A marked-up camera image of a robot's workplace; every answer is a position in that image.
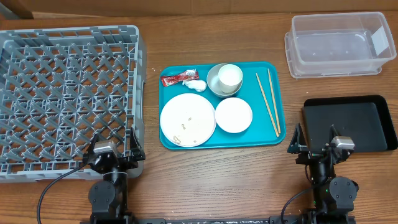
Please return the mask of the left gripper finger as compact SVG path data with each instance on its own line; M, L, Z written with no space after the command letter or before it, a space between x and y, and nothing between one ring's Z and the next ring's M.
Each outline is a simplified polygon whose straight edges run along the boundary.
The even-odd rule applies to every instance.
M95 134L90 142L88 149L83 155L83 162L91 162L96 156L94 153L95 144L98 142L99 134Z
M146 159L145 152L140 145L138 138L136 136L135 130L133 128L130 129L130 152L132 159L134 161L143 161Z

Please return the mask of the grey bowl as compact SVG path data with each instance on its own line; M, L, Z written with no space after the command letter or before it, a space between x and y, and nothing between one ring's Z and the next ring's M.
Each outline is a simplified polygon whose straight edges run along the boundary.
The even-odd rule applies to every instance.
M207 82L210 90L216 96L218 96L220 98L227 98L227 97L235 95L239 91L239 89L241 88L241 86L243 84L243 81L242 81L241 84L238 86L238 89L232 94L226 94L221 91L220 86L219 86L218 71L223 65L226 65L226 64L227 63L221 63L221 64L217 64L214 67L212 67L210 69L210 71L208 72L207 78L206 78L206 82Z

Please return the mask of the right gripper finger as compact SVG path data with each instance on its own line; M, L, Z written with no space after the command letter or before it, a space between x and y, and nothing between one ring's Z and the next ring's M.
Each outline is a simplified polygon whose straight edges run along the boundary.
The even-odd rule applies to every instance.
M291 154L308 152L307 143L305 141L305 137L300 123L297 123L297 125L295 126L294 134L287 149L287 152Z
M340 134L333 124L330 126L329 140L330 146L336 146L340 140Z

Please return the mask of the small pink-white bowl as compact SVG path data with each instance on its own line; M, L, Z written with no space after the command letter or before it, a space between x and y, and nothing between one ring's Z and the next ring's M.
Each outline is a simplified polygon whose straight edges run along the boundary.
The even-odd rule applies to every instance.
M217 125L227 133L241 133L252 123L252 109L249 104L236 97L226 98L215 109Z

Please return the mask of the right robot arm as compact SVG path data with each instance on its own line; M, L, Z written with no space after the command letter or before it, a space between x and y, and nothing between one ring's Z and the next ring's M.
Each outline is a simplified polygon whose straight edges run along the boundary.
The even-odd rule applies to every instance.
M310 150L300 124L295 127L287 152L296 154L296 163L305 166L305 175L310 187L294 195L282 208L282 223L354 223L348 213L354 210L359 185L346 177L335 174L334 166L346 161L354 152L350 137L341 136L330 126L330 142L318 151ZM286 218L287 206L296 198L308 192L313 194L314 207L305 210L296 218Z

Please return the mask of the white cup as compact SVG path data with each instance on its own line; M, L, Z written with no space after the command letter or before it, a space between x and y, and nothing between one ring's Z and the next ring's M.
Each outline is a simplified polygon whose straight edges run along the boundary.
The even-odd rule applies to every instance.
M219 86L223 93L232 94L243 80L242 70L234 64L223 65L218 71Z

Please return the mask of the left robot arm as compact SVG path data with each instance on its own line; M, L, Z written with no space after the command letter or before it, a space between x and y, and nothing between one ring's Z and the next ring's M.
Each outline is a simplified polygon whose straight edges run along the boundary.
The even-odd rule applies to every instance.
M113 141L100 141L99 134L95 134L84 153L83 163L103 176L88 194L92 206L90 223L137 223L127 205L127 172L137 169L146 155L133 129L129 135L129 150L124 156Z

